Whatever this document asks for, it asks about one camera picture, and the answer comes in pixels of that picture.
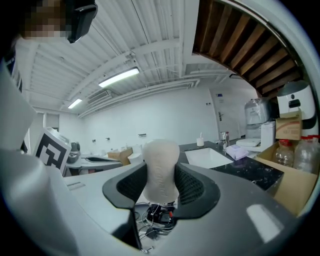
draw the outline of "black marble countertop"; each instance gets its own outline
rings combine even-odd
[[[251,159],[249,157],[244,157],[240,160],[234,161],[234,159],[226,154],[221,145],[215,144],[211,141],[205,141],[204,146],[197,146],[197,143],[179,145],[180,155],[178,163],[189,164],[188,158],[186,156],[186,151],[200,150],[205,148],[211,148],[214,151],[220,153],[224,157],[232,160],[232,163],[225,164],[222,166],[210,168],[218,172],[225,174],[230,174],[244,178],[246,180],[255,183],[257,186],[267,191],[273,187],[282,178],[283,172],[268,166],[264,163]]]

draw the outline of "white ceiling panel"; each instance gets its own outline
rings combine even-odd
[[[194,5],[194,1],[197,0],[96,0],[98,13],[88,34],[76,43],[19,40],[17,59],[30,104],[70,111],[68,106],[80,98],[83,102],[72,110],[80,114],[92,108],[91,96],[102,91],[110,95],[98,99],[95,105],[117,97],[117,104],[121,104],[120,99],[127,101],[132,92],[146,90],[145,95],[150,95],[158,91],[154,86],[162,84],[169,87],[161,90],[176,90],[195,86],[201,77],[214,77],[217,73],[220,78],[226,68],[189,52],[196,26],[191,31],[184,25],[198,10],[184,6]],[[193,37],[182,37],[185,33]],[[139,74],[104,89],[98,86],[106,78],[135,66]]]

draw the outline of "door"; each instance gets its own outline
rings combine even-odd
[[[229,139],[234,140],[241,137],[240,122],[245,121],[244,111],[241,113],[233,93],[215,93],[212,95],[214,109],[218,123],[219,132],[229,132]]]

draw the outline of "ceiling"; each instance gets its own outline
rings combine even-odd
[[[38,108],[80,117],[147,95],[196,87],[201,78],[221,83],[223,65],[193,54],[198,0],[96,0],[89,33],[66,40],[16,45],[23,95]],[[138,75],[101,88],[98,83],[137,66]],[[83,101],[73,109],[76,99]]]
[[[272,26],[244,10],[218,0],[200,0],[193,52],[237,73],[263,97],[274,98],[303,72],[295,52]]]

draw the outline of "black mesh panel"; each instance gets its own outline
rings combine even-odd
[[[187,205],[197,200],[204,193],[204,185],[179,167],[175,169],[174,180],[182,205]]]

